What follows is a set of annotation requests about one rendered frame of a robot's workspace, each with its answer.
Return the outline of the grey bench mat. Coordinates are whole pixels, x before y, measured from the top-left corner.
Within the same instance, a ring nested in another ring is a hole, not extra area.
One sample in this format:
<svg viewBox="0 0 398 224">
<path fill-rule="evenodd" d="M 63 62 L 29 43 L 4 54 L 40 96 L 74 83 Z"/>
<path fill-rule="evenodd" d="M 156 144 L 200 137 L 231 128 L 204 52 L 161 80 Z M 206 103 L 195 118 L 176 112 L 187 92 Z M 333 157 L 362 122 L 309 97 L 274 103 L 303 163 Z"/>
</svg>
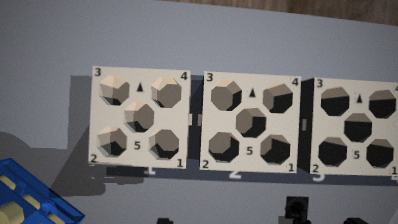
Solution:
<svg viewBox="0 0 398 224">
<path fill-rule="evenodd" d="M 158 0 L 0 0 L 0 160 L 80 224 L 398 224 L 398 186 L 106 175 L 88 164 L 93 66 L 398 83 L 398 26 Z"/>
</svg>

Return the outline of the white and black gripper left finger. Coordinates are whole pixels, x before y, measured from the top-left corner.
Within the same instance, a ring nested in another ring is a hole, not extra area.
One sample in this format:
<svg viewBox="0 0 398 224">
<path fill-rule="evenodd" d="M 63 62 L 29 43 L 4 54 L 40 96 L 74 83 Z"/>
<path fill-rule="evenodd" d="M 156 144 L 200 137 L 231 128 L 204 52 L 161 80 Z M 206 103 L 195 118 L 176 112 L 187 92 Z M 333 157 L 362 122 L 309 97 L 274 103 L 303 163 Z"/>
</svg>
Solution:
<svg viewBox="0 0 398 224">
<path fill-rule="evenodd" d="M 158 218 L 156 224 L 173 224 L 173 221 L 169 221 L 169 218 Z"/>
</svg>

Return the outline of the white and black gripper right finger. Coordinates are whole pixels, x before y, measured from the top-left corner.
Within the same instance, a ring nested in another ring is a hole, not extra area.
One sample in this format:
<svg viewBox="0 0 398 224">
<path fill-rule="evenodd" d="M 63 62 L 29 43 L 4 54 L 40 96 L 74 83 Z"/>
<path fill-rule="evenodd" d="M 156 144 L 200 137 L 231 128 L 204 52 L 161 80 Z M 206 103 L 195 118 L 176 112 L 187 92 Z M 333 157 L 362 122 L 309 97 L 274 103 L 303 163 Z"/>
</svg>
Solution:
<svg viewBox="0 0 398 224">
<path fill-rule="evenodd" d="M 344 221 L 343 224 L 368 224 L 368 223 L 360 218 L 347 218 L 347 220 Z"/>
</svg>

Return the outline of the blue tube rack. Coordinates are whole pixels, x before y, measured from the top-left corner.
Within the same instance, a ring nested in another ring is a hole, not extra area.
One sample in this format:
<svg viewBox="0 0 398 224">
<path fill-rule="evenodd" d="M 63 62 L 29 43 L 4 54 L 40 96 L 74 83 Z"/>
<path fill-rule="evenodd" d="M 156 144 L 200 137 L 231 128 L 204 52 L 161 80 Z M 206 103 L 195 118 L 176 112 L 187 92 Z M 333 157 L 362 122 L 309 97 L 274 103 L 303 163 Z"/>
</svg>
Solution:
<svg viewBox="0 0 398 224">
<path fill-rule="evenodd" d="M 56 224 L 47 217 L 50 213 L 56 215 L 66 224 L 80 224 L 84 219 L 85 215 L 83 213 L 47 187 L 12 158 L 0 160 L 1 175 L 5 175 L 10 179 L 16 184 L 16 187 L 12 190 L 0 180 L 0 206 L 7 202 L 15 202 L 22 207 L 24 220 L 21 224 Z M 29 194 L 40 203 L 39 210 L 21 197 L 25 194 Z"/>
</svg>

